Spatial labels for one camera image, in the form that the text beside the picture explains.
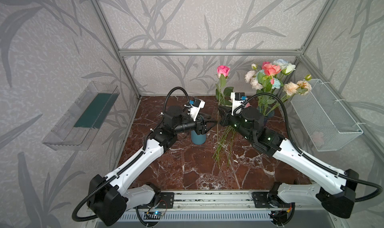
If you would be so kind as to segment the teal ceramic vase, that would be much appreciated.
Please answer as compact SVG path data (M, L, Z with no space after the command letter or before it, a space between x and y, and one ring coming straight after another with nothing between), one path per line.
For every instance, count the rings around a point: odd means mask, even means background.
M206 142L206 134L197 134L194 130L191 131L191 141L196 145L202 145Z

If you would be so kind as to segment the deep pink rose stem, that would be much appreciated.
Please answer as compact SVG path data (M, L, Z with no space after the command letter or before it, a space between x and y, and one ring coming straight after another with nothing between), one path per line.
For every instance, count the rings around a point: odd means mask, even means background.
M232 103L225 96L225 90L227 88L227 79L230 72L230 68L224 65L221 65L217 68L217 77L218 82L216 84L216 98L218 100L218 106L229 106Z

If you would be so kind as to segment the blue purple glass vase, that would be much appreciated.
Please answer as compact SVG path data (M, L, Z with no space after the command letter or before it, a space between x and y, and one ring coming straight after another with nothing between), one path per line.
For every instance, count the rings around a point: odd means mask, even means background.
M269 120L269 119L271 119L275 115L275 111L271 110L269 107L265 108L265 107L258 106L257 110L261 114L265 114L265 120Z

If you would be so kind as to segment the peach carnation stem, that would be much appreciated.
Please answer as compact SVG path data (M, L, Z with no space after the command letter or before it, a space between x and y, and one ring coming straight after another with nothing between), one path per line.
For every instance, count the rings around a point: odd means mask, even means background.
M258 81L257 64L252 64L251 68L252 69L245 75L245 82L250 84L254 90L262 90L263 86Z

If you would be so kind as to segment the white rose stem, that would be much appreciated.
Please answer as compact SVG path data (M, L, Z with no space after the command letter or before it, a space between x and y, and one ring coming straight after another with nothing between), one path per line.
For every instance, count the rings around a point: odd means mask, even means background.
M296 65L289 63L286 60L278 59L273 62L274 65L280 66L281 73L284 75L289 75L296 69Z

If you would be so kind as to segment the cream peach flower stem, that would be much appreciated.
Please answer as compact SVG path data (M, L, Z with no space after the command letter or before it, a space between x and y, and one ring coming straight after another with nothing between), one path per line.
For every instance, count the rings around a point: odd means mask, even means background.
M286 93L281 101L284 103L290 98L293 98L295 95L299 94L305 96L309 94L312 90L312 86L309 84L309 81L312 80L312 75L307 75L304 80L299 80L297 83L289 82L283 86L283 91Z

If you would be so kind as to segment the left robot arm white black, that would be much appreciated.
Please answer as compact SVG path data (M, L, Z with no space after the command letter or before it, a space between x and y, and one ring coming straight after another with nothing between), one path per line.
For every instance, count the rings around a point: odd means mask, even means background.
M143 146L127 161L106 176L96 175L89 186L88 195L75 207L72 220L86 222L100 219L106 226L115 224L125 211L150 204L155 206L160 190L151 185L131 189L137 177L161 157L178 140L178 134L194 131L201 135L216 124L206 114L201 99L190 98L182 87L175 87L167 94L161 120L143 141Z

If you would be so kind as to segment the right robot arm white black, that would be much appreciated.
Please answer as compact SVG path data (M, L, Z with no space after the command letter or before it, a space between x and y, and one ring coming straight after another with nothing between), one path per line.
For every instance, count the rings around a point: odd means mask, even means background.
M294 141L282 106L287 137L264 126L265 117L247 104L256 98L231 93L232 106L219 106L220 125L230 126L260 153L280 160L313 180L311 185L277 183L269 192L270 202L277 204L321 204L336 217L350 218L355 203L371 200L383 192L382 186L360 180L352 169L335 168L300 149Z

